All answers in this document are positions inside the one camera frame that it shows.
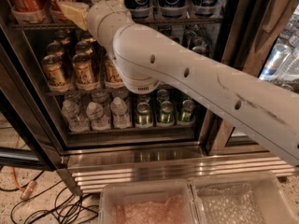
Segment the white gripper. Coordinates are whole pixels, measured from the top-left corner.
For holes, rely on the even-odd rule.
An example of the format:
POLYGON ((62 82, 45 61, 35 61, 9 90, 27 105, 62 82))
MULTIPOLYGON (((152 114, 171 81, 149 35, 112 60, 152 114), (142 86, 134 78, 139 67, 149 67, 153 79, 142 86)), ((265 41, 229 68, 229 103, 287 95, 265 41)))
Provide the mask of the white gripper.
POLYGON ((113 50, 113 38, 117 31, 134 23, 124 0, 100 1, 89 6, 81 2, 60 2, 59 8, 66 18, 84 31, 89 31, 106 50, 113 50))

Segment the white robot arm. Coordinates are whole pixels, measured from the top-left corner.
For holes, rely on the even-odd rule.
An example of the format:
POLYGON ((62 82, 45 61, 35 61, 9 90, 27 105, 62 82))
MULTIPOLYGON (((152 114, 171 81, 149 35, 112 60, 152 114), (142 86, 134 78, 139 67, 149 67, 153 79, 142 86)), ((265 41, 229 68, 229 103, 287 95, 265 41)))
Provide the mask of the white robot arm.
POLYGON ((297 95, 134 22, 120 1, 61 2, 59 8, 106 49, 129 91, 145 94, 169 84, 288 164, 299 165, 297 95))

